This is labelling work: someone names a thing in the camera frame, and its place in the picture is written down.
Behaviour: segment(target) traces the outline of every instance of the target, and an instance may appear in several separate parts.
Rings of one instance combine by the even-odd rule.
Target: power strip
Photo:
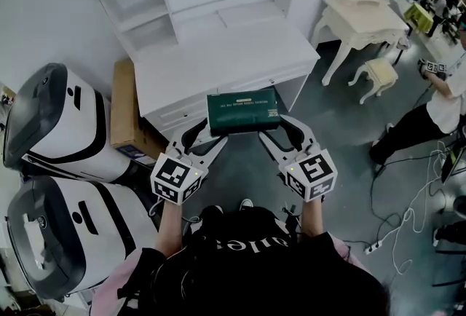
[[[380,241],[374,243],[373,245],[369,246],[368,248],[366,248],[364,250],[364,253],[366,253],[366,255],[372,254],[375,250],[377,250],[381,246],[382,246],[382,241],[380,240]]]

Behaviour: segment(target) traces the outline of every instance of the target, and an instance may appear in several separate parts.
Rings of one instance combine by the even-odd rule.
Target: pink sleeve
[[[115,315],[111,310],[122,306],[117,297],[118,289],[122,288],[138,265],[142,250],[134,250],[126,260],[120,264],[105,282],[98,287],[93,298],[90,316]]]
[[[367,268],[365,268],[360,261],[358,261],[358,258],[356,258],[354,255],[352,255],[351,253],[349,254],[349,257],[348,257],[348,253],[350,252],[350,248],[348,247],[348,245],[346,245],[343,241],[339,240],[338,238],[330,235],[330,237],[332,237],[332,240],[333,240],[333,246],[335,246],[335,250],[336,252],[344,259],[346,260],[348,263],[351,263],[353,264],[354,266],[357,266],[361,269],[364,269],[367,273],[371,274]]]

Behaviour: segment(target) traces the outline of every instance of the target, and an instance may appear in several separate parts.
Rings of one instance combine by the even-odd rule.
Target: white stool
[[[377,94],[379,97],[382,92],[392,87],[397,79],[398,74],[386,58],[377,58],[376,60],[367,61],[356,71],[355,78],[348,82],[349,86],[356,84],[360,75],[365,71],[368,74],[368,80],[372,79],[374,86],[360,100],[359,104],[363,105],[366,98]]]

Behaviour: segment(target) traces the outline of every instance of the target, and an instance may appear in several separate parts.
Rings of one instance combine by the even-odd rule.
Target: forearm
[[[447,100],[451,100],[454,98],[453,94],[451,93],[450,87],[447,85],[445,81],[440,79],[438,76],[436,76],[434,73],[427,72],[425,74],[425,77],[427,80],[429,80],[435,89]]]
[[[155,248],[167,258],[181,250],[181,239],[183,238],[181,220],[181,206],[165,201]]]
[[[322,202],[320,198],[303,203],[301,230],[309,237],[323,233]]]

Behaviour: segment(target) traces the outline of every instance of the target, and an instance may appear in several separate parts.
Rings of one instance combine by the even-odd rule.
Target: green box
[[[212,136],[275,130],[280,124],[274,89],[208,95]]]

